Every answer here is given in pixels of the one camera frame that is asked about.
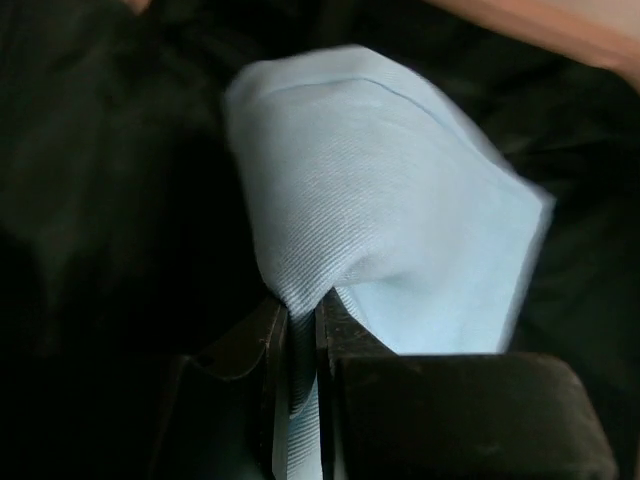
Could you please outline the pink hard-shell suitcase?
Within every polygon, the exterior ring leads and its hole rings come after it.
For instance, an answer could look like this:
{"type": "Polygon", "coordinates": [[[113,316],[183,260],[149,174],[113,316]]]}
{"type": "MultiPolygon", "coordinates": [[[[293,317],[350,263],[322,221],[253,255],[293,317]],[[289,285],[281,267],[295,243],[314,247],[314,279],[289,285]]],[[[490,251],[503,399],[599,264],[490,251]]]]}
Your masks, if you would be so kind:
{"type": "Polygon", "coordinates": [[[1,475],[147,479],[166,386],[251,311],[223,89],[357,43],[429,78],[556,199],[512,349],[581,377],[623,479],[639,447],[639,95],[424,1],[1,5],[1,475]]]}

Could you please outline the light blue cloth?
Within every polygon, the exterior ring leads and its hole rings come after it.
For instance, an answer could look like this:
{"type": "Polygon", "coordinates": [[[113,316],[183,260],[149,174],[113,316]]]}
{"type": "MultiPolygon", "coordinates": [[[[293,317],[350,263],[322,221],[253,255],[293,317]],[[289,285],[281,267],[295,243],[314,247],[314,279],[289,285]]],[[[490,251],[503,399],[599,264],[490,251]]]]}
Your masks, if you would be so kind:
{"type": "Polygon", "coordinates": [[[266,286],[287,307],[287,475],[322,475],[313,310],[399,354],[510,341],[553,199],[432,83],[362,46],[241,70],[224,98],[266,286]]]}

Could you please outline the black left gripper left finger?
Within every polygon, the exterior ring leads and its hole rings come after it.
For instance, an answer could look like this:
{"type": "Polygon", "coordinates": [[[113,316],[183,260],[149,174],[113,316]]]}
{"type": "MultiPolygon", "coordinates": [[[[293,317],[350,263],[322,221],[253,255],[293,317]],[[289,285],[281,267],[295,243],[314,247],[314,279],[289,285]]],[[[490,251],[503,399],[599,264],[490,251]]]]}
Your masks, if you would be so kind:
{"type": "Polygon", "coordinates": [[[287,324],[286,308],[266,297],[183,361],[152,478],[286,478],[287,324]]]}

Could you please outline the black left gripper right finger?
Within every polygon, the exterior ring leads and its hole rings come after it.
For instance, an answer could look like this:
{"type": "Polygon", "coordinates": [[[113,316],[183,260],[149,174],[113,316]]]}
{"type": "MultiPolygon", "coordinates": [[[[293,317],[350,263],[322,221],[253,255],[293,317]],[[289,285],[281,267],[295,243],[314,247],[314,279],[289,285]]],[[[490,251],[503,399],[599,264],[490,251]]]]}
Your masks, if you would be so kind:
{"type": "Polygon", "coordinates": [[[339,297],[316,307],[327,479],[614,479],[586,391],[539,354],[399,356],[339,297]]]}

